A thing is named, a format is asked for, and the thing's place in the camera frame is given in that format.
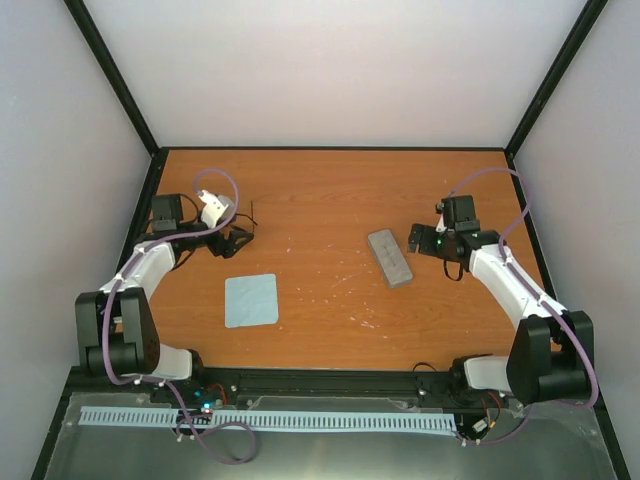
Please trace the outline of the grey glasses case green lining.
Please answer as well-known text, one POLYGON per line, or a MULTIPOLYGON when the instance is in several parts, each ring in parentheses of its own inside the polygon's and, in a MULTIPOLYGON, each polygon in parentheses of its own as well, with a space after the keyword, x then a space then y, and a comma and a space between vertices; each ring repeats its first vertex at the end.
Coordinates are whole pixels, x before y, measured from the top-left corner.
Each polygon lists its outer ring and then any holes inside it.
POLYGON ((409 264, 390 229, 370 233, 367 242, 390 288, 408 285, 413 280, 409 264))

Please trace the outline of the light blue cleaning cloth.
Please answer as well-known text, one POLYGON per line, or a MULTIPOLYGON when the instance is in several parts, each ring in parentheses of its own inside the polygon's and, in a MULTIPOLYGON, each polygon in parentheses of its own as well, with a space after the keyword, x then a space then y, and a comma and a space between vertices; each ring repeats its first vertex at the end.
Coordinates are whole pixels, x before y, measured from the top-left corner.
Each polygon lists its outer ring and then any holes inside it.
POLYGON ((273 325, 279 320, 276 275, 273 273, 225 280, 225 327, 273 325))

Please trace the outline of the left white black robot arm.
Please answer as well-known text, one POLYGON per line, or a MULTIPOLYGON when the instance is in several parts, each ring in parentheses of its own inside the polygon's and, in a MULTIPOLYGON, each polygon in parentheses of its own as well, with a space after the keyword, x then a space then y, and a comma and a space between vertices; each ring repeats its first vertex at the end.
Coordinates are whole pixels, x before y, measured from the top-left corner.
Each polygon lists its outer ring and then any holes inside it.
POLYGON ((198 197, 204 205, 187 220, 187 195, 155 196, 131 257, 99 290, 77 297, 77 343, 85 375, 116 384, 144 378, 173 381, 174 392, 190 403, 206 395, 208 378, 201 372, 200 355, 161 343, 150 300, 162 279, 198 249, 230 259, 254 239, 255 231, 237 225, 240 215, 230 198, 206 190, 198 197))

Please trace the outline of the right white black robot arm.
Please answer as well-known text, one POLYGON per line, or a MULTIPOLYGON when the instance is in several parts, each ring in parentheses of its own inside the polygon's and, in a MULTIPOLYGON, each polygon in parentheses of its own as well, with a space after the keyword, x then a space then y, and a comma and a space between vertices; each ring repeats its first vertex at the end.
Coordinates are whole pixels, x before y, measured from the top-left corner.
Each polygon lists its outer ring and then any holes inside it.
POLYGON ((493 390, 524 405, 599 397, 594 368, 593 323, 584 311, 571 311, 549 297, 518 263, 503 235, 484 230, 472 196, 449 196, 436 207, 435 226, 415 223, 408 250, 458 265, 481 282, 515 328, 507 356, 475 355, 454 361, 461 388, 493 390))

